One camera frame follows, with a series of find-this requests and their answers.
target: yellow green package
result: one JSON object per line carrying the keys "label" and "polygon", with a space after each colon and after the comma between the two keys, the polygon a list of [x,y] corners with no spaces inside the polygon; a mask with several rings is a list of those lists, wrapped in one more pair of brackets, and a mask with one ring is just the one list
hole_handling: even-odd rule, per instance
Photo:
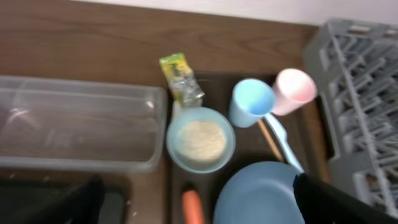
{"label": "yellow green package", "polygon": [[174,99],[181,107],[197,105],[204,97],[192,69],[188,66],[183,53],[173,54],[159,59]]}

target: wooden chopstick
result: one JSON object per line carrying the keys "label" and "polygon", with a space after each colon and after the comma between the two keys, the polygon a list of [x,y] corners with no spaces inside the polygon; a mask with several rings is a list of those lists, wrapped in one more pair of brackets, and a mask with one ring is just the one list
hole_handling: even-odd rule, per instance
{"label": "wooden chopstick", "polygon": [[264,137],[266,137],[267,142],[269,143],[269,145],[272,149],[272,152],[276,156],[276,159],[279,162],[282,162],[283,161],[282,155],[280,154],[277,145],[275,144],[274,140],[272,139],[271,135],[269,134],[268,129],[266,128],[266,125],[264,124],[264,122],[261,119],[257,123],[260,126],[262,134],[264,135]]}

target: blue handle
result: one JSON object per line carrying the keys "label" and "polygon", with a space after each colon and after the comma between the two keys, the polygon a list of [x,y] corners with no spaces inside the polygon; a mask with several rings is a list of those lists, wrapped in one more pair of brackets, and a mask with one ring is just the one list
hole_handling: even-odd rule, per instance
{"label": "blue handle", "polygon": [[290,165],[294,166],[299,172],[304,173],[303,167],[300,165],[300,162],[297,160],[287,142],[287,133],[283,125],[278,121],[278,119],[274,117],[274,115],[270,113],[267,113],[264,117],[274,134],[277,136],[279,144],[287,159],[287,162]]}

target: clear plastic container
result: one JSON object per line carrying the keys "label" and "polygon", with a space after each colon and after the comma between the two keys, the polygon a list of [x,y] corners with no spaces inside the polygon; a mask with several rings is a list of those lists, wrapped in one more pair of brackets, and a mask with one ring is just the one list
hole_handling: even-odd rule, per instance
{"label": "clear plastic container", "polygon": [[166,115],[159,87],[0,76],[0,166],[150,172]]}

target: blue bowl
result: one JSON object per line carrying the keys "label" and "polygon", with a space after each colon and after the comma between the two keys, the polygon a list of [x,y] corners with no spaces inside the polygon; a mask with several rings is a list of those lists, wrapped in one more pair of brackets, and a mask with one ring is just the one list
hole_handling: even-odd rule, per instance
{"label": "blue bowl", "polygon": [[[183,139],[180,135],[181,129],[189,122],[197,120],[213,120],[223,130],[226,145],[219,159],[212,161],[194,160],[179,153],[183,146]],[[219,112],[204,107],[187,108],[182,110],[170,124],[167,130],[166,145],[171,158],[181,168],[197,174],[206,174],[220,169],[231,159],[235,150],[235,133],[228,120]]]}

